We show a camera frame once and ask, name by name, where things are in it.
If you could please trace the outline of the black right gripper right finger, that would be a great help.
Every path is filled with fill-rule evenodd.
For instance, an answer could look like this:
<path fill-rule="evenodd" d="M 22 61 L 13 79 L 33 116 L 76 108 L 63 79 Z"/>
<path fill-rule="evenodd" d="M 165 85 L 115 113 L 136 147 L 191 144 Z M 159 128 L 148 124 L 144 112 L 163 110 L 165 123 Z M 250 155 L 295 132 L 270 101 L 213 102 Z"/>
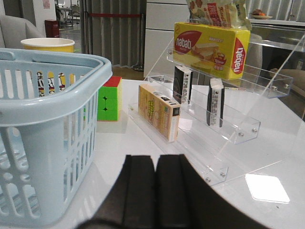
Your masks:
<path fill-rule="evenodd" d="M 162 155 L 156 169 L 157 228 L 263 229 L 195 171 L 185 155 Z"/>

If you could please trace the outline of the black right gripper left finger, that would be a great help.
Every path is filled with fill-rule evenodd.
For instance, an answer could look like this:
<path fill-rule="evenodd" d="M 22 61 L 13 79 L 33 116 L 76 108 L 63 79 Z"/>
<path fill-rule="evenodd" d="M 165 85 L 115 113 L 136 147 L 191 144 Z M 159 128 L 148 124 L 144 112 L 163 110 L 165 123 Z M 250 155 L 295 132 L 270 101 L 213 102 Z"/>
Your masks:
<path fill-rule="evenodd" d="M 127 155 L 105 200 L 93 217 L 78 228 L 155 228 L 154 178 L 154 165 L 150 156 Z"/>

